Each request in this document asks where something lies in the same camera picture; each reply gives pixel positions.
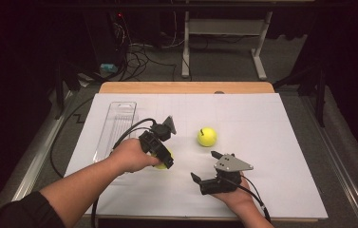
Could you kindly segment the clear plastic tray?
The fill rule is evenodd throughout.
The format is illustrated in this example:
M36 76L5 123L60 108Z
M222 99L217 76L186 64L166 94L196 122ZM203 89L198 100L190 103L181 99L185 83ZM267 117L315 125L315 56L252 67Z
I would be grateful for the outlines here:
M136 107L135 102L113 102L109 105L94 162L107 158L122 134L137 120Z

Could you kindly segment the yellow tennis ball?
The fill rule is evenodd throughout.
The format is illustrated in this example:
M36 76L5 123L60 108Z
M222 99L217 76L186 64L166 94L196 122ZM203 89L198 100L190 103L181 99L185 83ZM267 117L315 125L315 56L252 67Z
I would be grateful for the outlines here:
M211 147L217 142L217 133L211 127L203 127L198 132L198 143L205 147Z
M169 151L170 155L172 156L172 158L174 158L172 151L171 150L168 150L168 151ZM167 169L167 167L166 167L166 165L164 163L157 164L157 165L155 165L153 167L157 168L157 169L160 169L160 170L161 169Z

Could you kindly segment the white metal desk frame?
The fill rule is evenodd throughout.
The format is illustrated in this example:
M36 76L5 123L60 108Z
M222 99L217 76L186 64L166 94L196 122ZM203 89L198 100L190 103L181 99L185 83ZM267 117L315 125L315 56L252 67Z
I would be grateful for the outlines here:
M190 48L189 39L191 34L197 35L234 35L234 36L257 36L258 44L250 50L254 61L254 67L261 81L268 79L260 58L273 13L267 12L264 19L191 19L189 12L184 17L184 40L181 61L181 76L190 76Z

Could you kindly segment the black stand leg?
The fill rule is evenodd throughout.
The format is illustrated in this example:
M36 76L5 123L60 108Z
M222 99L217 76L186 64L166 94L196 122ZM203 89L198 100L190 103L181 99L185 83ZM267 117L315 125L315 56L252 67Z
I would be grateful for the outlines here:
M61 118L65 110L64 86L70 91L79 91L81 88L76 67L65 59L59 59L55 68L56 120Z
M306 66L273 83L273 88L290 85L298 85L297 93L300 96L315 95L314 116L319 125L324 127L326 73L322 66L320 64Z

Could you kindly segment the black computer tower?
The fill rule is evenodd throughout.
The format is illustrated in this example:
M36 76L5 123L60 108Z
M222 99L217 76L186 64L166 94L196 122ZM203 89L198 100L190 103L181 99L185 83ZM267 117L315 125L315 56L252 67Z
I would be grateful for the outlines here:
M85 24L98 65L118 66L123 61L124 46L118 39L108 12L85 12Z

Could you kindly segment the person's left hand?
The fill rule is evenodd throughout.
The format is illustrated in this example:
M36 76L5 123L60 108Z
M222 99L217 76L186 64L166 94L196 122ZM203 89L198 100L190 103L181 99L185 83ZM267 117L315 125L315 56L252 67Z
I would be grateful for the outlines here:
M154 166L160 163L160 160L145 154L141 149L138 139L128 139L121 142L111 153L109 159L112 160L112 166L120 174L124 172L137 172L147 166Z

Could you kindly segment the person's right hand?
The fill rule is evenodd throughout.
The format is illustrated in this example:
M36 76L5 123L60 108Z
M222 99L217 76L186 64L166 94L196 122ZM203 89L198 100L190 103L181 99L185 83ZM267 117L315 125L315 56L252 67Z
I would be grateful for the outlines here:
M254 207L253 197L243 188L250 189L248 182L243 179L240 187L233 192L213 194L213 197L221 200L232 211L248 211Z

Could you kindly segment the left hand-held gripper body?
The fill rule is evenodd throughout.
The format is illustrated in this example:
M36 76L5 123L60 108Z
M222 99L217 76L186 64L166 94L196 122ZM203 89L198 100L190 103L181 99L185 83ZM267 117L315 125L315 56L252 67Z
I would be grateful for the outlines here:
M168 116L163 123L153 122L149 130L145 130L140 136L141 149L144 153L160 152L163 142L169 140L171 135L176 135L177 131L172 116Z

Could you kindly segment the person's black sleeve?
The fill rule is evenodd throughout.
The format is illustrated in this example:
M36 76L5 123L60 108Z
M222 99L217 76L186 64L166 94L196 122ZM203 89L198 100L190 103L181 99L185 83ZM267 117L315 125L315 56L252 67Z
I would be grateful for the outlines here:
M33 192L0 208L0 228L66 228L48 200Z

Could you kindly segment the white table sheet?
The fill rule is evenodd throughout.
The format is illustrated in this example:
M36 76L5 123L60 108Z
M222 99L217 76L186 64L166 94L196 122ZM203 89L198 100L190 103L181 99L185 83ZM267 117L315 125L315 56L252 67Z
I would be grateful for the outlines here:
M251 164L246 172L274 219L324 219L327 211L292 125L276 93L265 94L98 94L67 167L73 173L95 161L111 104L134 102L138 118L174 120L177 132L166 142L174 164L124 174L102 193L101 216L175 219L231 219L220 201L202 195L193 182L216 171L211 150L197 141L205 126L217 132L214 150Z

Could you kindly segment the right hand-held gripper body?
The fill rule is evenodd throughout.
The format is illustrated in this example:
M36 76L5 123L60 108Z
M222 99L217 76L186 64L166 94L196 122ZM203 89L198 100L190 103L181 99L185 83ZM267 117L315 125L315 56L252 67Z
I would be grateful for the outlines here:
M202 195L229 193L241 184L241 171L253 170L254 167L238 158L234 154L223 154L214 164L216 175L209 180L202 180L199 186Z

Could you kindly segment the aluminium floor rail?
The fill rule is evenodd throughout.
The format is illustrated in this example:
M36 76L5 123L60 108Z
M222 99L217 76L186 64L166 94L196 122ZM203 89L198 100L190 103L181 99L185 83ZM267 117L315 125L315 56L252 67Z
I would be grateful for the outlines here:
M357 185L352 180L347 167L342 162L338 151L336 150L334 144L330 139L330 134L327 129L320 125L318 119L315 116L314 106L311 100L308 97L301 97L302 104L308 110L309 115L312 118L312 121L317 128L319 135L327 149L327 154L329 156L330 164L332 169L337 176L337 179L342 186L344 193L349 201L351 208L353 209L357 219L358 219L358 188Z
M11 200L20 200L33 189L47 159L50 147L55 143L56 135L60 132L61 126L66 122L66 113L70 109L74 99L75 95L71 91L68 91L65 97L65 110L61 118L59 120L52 119L50 121L44 135L44 140L39 143L38 149L34 153L34 157L29 163L29 167Z

